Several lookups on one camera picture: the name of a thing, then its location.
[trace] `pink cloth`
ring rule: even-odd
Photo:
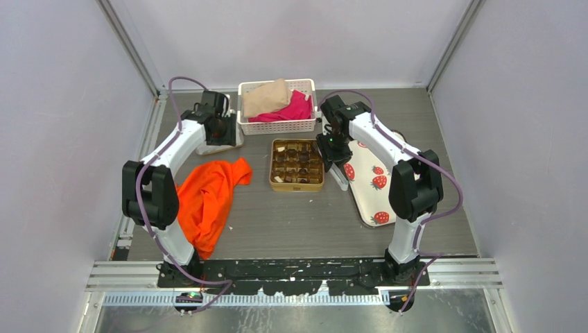
[[[290,105],[286,106],[280,111],[262,113],[257,117],[249,118],[249,122],[269,123],[271,121],[279,120],[310,119],[312,113],[312,96],[309,96],[308,101],[304,100],[305,98],[305,94],[297,90],[294,90],[292,92],[292,99],[290,100]]]

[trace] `white wall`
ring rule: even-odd
[[[469,0],[117,0],[156,78],[426,86]],[[178,88],[192,87],[178,83]]]
[[[433,97],[522,332],[588,326],[588,5],[486,1]]]
[[[70,332],[153,102],[95,1],[0,1],[0,323]]]

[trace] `beige cloth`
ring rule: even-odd
[[[283,78],[264,83],[243,94],[243,115],[253,118],[262,113],[279,111],[290,105],[291,98],[292,91]]]

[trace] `tray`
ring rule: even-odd
[[[325,183],[325,167],[313,139],[272,142],[270,186],[280,192],[318,192]]]

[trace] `strawberry print tray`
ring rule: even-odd
[[[388,201],[390,171],[364,144],[351,141],[353,157],[343,166],[364,224],[381,227],[396,221]]]

